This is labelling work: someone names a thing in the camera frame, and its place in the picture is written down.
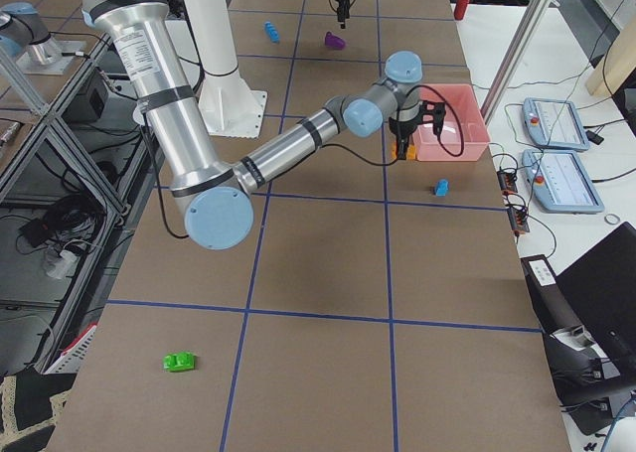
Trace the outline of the orange block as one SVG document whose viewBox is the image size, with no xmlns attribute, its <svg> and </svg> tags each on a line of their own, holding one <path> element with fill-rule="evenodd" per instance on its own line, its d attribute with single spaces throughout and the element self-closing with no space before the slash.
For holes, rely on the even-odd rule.
<svg viewBox="0 0 636 452">
<path fill-rule="evenodd" d="M 392 154 L 392 159 L 393 159 L 393 160 L 394 160 L 394 157 L 393 157 L 393 152 L 392 152 L 392 150 L 393 150 L 393 146 L 394 146 L 395 144 L 397 144 L 397 145 L 400 147 L 401 160 L 406 160 L 406 159 L 405 159 L 405 154 L 406 154 L 407 146 L 408 146 L 409 144 L 413 144 L 413 143 L 412 143 L 411 141 L 409 141 L 407 144 L 398 144 L 396 141 L 394 141 L 394 142 L 393 142 L 393 144 L 392 144 L 392 147 L 391 147 L 391 154 Z"/>
</svg>

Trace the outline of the purple block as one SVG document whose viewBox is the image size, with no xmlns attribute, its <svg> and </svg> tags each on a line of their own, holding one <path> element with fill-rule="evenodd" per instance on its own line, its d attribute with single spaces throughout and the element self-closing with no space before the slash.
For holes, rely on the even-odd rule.
<svg viewBox="0 0 636 452">
<path fill-rule="evenodd" d="M 346 42 L 332 32 L 327 32 L 324 36 L 324 45 L 330 50 L 342 51 L 346 48 Z"/>
</svg>

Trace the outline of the small blue block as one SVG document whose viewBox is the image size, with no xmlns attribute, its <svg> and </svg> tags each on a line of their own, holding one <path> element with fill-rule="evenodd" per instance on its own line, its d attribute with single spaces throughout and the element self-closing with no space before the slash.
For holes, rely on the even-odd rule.
<svg viewBox="0 0 636 452">
<path fill-rule="evenodd" d="M 449 192 L 449 181 L 447 179 L 438 180 L 433 186 L 432 193 L 435 197 L 445 197 Z"/>
</svg>

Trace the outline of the pink plastic box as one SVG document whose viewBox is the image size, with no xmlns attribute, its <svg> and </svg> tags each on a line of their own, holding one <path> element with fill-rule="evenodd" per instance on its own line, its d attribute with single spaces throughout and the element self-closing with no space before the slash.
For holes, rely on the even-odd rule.
<svg viewBox="0 0 636 452">
<path fill-rule="evenodd" d="M 444 102 L 446 114 L 440 136 L 431 123 L 413 134 L 415 159 L 432 162 L 475 162 L 490 142 L 487 127 L 470 84 L 435 83 L 420 90 L 423 100 Z"/>
</svg>

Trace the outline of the long blue studded block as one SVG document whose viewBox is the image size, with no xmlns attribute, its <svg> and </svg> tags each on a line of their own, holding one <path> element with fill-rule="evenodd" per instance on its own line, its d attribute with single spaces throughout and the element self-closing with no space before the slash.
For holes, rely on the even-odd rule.
<svg viewBox="0 0 636 452">
<path fill-rule="evenodd" d="M 265 21 L 263 23 L 263 30 L 271 43 L 273 44 L 280 43 L 279 33 L 272 22 Z"/>
</svg>

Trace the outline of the upper teach pendant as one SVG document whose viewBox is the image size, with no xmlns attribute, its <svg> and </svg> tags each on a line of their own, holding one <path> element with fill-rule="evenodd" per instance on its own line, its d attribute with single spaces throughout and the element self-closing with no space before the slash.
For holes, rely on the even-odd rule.
<svg viewBox="0 0 636 452">
<path fill-rule="evenodd" d="M 571 101 L 527 97 L 522 112 L 526 131 L 536 146 L 577 152 L 589 149 L 585 129 Z"/>
</svg>

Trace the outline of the teach pendant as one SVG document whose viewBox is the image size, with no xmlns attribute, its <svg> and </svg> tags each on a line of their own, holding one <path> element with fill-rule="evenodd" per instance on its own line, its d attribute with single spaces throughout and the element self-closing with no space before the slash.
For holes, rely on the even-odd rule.
<svg viewBox="0 0 636 452">
<path fill-rule="evenodd" d="M 599 214 L 604 205 L 573 150 L 526 149 L 522 167 L 531 197 L 553 214 Z"/>
<path fill-rule="evenodd" d="M 589 149 L 585 129 L 571 101 L 527 97 L 522 112 L 526 131 L 536 146 L 577 152 Z"/>
</svg>

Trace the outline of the lower teach pendant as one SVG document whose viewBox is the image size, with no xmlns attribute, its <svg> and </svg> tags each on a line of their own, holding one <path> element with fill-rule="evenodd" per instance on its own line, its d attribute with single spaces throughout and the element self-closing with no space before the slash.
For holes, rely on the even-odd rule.
<svg viewBox="0 0 636 452">
<path fill-rule="evenodd" d="M 531 197 L 553 214 L 599 214 L 604 205 L 573 150 L 526 149 L 522 167 Z"/>
</svg>

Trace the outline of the green block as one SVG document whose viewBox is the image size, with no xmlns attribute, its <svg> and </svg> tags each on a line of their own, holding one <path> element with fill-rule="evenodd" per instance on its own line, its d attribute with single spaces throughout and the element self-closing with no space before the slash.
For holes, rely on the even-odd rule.
<svg viewBox="0 0 636 452">
<path fill-rule="evenodd" d="M 163 370 L 169 373 L 192 371 L 196 367 L 196 355 L 189 351 L 171 353 L 163 358 Z"/>
</svg>

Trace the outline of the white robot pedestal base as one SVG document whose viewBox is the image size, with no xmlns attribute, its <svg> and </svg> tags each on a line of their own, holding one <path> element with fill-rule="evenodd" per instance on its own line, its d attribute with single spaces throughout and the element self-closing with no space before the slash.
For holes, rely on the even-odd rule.
<svg viewBox="0 0 636 452">
<path fill-rule="evenodd" d="M 205 79 L 199 108 L 212 135 L 256 138 L 267 93 L 242 78 L 227 0 L 184 0 Z"/>
</svg>

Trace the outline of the aluminium frame post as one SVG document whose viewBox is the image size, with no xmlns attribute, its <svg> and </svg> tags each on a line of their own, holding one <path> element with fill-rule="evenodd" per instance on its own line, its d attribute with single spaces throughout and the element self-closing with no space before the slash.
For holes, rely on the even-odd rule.
<svg viewBox="0 0 636 452">
<path fill-rule="evenodd" d="M 486 125 L 493 119 L 502 98 L 520 64 L 524 52 L 538 29 L 552 0 L 531 0 L 518 25 L 506 54 L 500 63 L 490 89 L 481 106 Z"/>
</svg>

